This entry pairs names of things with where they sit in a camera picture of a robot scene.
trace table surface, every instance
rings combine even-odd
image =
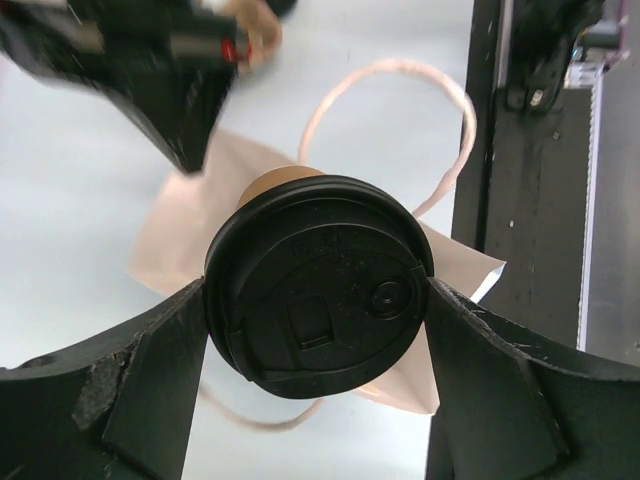
[[[388,57],[431,63],[464,82],[471,0],[300,0],[277,60],[235,86],[220,126],[295,155],[328,90]],[[126,273],[169,163],[112,105],[43,85],[4,65],[0,89],[0,365],[81,341],[161,297]],[[408,208],[435,187],[458,149],[460,114],[434,87],[384,75],[338,101],[314,140],[315,166],[367,180]],[[426,217],[444,233],[453,194]],[[270,397],[211,348],[204,376],[261,420],[305,402]],[[353,394],[328,399],[297,430],[240,430],[198,404],[186,479],[424,478],[429,418]]]

